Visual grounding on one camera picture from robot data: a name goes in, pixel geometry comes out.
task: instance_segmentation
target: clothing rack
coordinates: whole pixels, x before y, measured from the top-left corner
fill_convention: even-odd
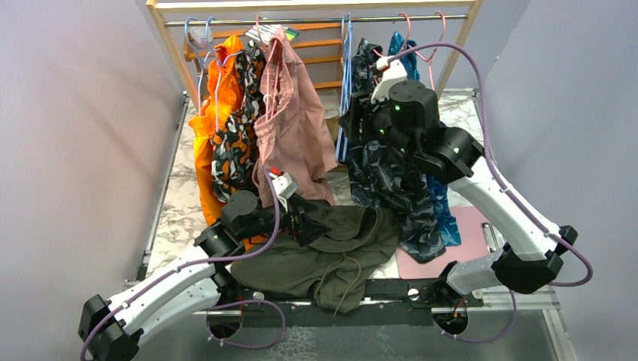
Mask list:
[[[164,42],[169,55],[178,70],[180,79],[184,83],[184,87],[191,99],[197,99],[197,87],[195,81],[190,76],[187,68],[186,60],[180,51],[179,46],[175,43],[175,39],[169,28],[176,26],[184,26],[184,21],[166,21],[165,14],[211,14],[217,16],[223,12],[265,12],[265,11],[318,11],[318,10],[363,10],[363,9],[382,9],[382,8],[466,8],[465,14],[448,15],[447,20],[462,20],[455,43],[462,47],[467,40],[469,31],[474,25],[476,16],[481,9],[483,0],[402,0],[389,2],[388,0],[305,0],[299,2],[291,2],[288,0],[264,0],[264,1],[240,1],[240,2],[157,2],[157,0],[147,0],[146,6],[153,19],[153,23]],[[419,20],[440,20],[439,16],[417,16],[410,17],[410,21]],[[287,19],[287,20],[260,20],[260,23],[340,23],[341,18],[325,18],[325,19]],[[392,22],[405,21],[404,17],[358,17],[353,18],[353,23],[370,23],[370,22]],[[205,21],[192,21],[190,25],[205,25]],[[212,20],[210,26],[236,26],[236,25],[253,25],[254,20]],[[436,92],[440,95],[447,84],[452,70],[458,60],[458,52],[450,52],[443,71],[439,76],[436,84]]]

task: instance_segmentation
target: pink mat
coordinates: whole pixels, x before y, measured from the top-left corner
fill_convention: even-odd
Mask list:
[[[460,246],[447,247],[446,252],[423,265],[417,263],[401,247],[396,250],[396,263],[399,276],[404,280],[417,278],[437,278],[445,266],[452,261],[470,261],[490,253],[482,224],[488,220],[475,207],[451,207],[452,215],[457,218],[460,231]]]

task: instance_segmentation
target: olive green garment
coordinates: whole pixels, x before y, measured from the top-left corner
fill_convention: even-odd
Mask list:
[[[264,253],[235,261],[232,276],[257,290],[312,292],[319,307],[342,313],[358,307],[366,279],[396,250],[399,223],[388,209],[319,204],[308,216],[331,232],[305,247],[282,232]]]

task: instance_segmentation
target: marble pattern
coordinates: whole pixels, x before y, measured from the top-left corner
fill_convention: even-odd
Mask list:
[[[336,94],[321,94],[327,114],[339,111],[339,100]],[[444,93],[439,101],[441,120],[448,126],[459,126],[466,129],[481,143],[483,134],[478,114],[472,100],[472,93],[449,92]],[[186,124],[196,113],[191,104],[189,106],[184,128],[175,154],[172,173],[166,199],[157,227],[153,251],[148,265],[148,274],[163,267],[181,254],[193,243],[193,239],[206,227],[202,207],[199,204],[199,190],[195,179],[193,155],[193,130]],[[326,176],[335,195],[337,205],[354,205],[350,197],[348,173],[344,168],[337,168]],[[450,206],[471,205],[458,193],[450,191],[448,194]],[[371,278],[398,278],[396,256],[379,266]]]

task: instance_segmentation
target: wall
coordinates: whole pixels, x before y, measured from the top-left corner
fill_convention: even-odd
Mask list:
[[[188,0],[176,0],[173,2],[187,2]],[[518,22],[518,19],[523,14],[525,8],[530,3],[530,0],[485,0],[479,13],[472,32],[470,33],[467,42],[466,49],[475,57],[481,70],[487,74],[492,65],[496,61],[500,54],[500,51],[505,46],[507,39],[514,29],[514,26]],[[398,14],[401,11],[405,11],[408,15],[430,15],[437,10],[443,11],[444,14],[465,14],[466,8],[414,8],[414,9],[381,9],[381,10],[353,10],[353,17],[387,17]],[[255,12],[229,12],[222,14],[168,14],[167,20],[171,21],[184,21],[187,16],[195,17],[199,20],[206,20],[209,16],[214,16],[218,20],[252,20],[257,15],[269,19],[299,19],[299,18],[321,18],[321,17],[341,17],[342,11],[288,11],[286,13],[267,11],[262,13]],[[459,32],[462,20],[449,20],[446,36],[444,41],[454,42]],[[426,44],[439,40],[441,34],[441,22],[439,21],[416,21],[412,24],[412,36],[417,44]],[[215,27],[215,31],[227,30],[227,29],[247,29],[248,26],[233,27]],[[407,33],[407,25],[405,22],[392,23],[355,23],[354,24],[354,38],[353,38],[353,51],[356,52],[356,46],[359,44],[361,37],[368,38],[371,42],[380,44],[386,50],[390,44],[390,37],[394,31],[401,32],[404,36]],[[178,43],[179,48],[184,43],[184,29],[173,28],[172,33],[175,36],[175,40]],[[340,30],[326,31],[323,33],[318,32],[306,32],[302,33],[299,40],[308,41],[316,40],[318,38],[339,38]],[[329,47],[322,47],[310,50],[300,50],[299,55],[302,58],[314,57],[314,56],[326,56],[333,55],[327,54],[333,51],[336,55],[336,49],[330,49]],[[424,50],[423,55],[429,56],[430,51]],[[437,50],[436,58],[433,62],[433,73],[435,76],[435,82],[438,78],[438,74],[443,69],[445,59],[449,54],[449,50],[440,48]],[[195,66],[190,64],[192,74],[195,77]],[[334,65],[311,65],[310,67],[311,77],[314,81],[332,81],[337,80],[336,70]],[[429,83],[427,64],[419,60],[419,71],[424,77],[424,81]],[[459,59],[457,67],[454,69],[447,88],[476,88],[476,78],[469,64]]]
[[[579,231],[595,268],[559,296],[581,361],[638,353],[636,99],[638,39],[631,0],[536,0],[488,76],[501,169],[545,215]],[[567,257],[561,280],[584,267]]]
[[[0,359],[68,361],[135,275],[183,96],[134,2],[0,9]]]

